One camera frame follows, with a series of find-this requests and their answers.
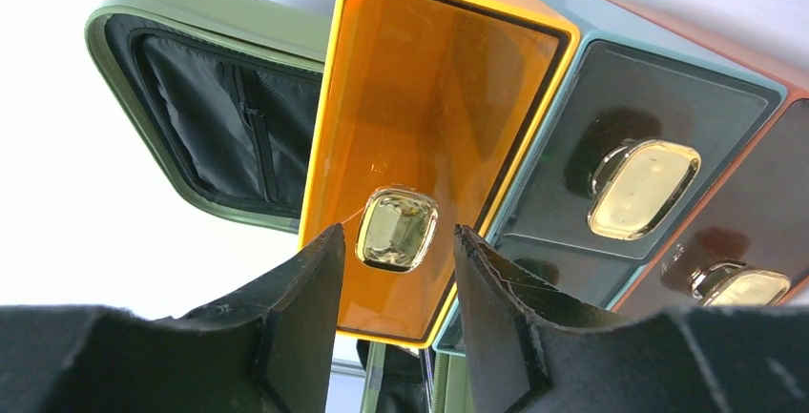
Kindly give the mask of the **green hard-shell suitcase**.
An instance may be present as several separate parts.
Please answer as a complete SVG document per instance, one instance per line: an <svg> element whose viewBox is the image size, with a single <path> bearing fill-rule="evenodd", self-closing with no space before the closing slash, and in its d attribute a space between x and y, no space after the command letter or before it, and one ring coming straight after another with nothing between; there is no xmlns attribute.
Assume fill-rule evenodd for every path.
<svg viewBox="0 0 809 413"><path fill-rule="evenodd" d="M366 412L431 412L426 346L450 280L440 240L479 208L461 197L458 54L482 16L440 0L348 0L339 78L324 82L330 25L267 0L107 0L84 28L112 94L183 199L237 223L313 237L344 229L338 328L354 333ZM432 197L434 239L412 272L355 255L380 188Z"/></svg>

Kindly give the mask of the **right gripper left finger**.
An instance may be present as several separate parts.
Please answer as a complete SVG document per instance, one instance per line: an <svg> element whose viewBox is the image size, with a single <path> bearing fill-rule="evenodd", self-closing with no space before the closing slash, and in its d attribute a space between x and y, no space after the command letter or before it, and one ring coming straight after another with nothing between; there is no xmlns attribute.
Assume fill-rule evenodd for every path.
<svg viewBox="0 0 809 413"><path fill-rule="evenodd" d="M296 255L177 318L96 305L1 310L5 412L322 412L345 242Z"/></svg>

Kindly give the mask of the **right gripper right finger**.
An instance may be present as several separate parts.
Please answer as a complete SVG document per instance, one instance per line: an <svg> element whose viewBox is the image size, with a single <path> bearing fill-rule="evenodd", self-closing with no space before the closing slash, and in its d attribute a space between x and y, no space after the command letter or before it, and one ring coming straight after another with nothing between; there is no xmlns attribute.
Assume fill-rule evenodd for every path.
<svg viewBox="0 0 809 413"><path fill-rule="evenodd" d="M804 412L804 307L670 307L633 320L454 232L478 412Z"/></svg>

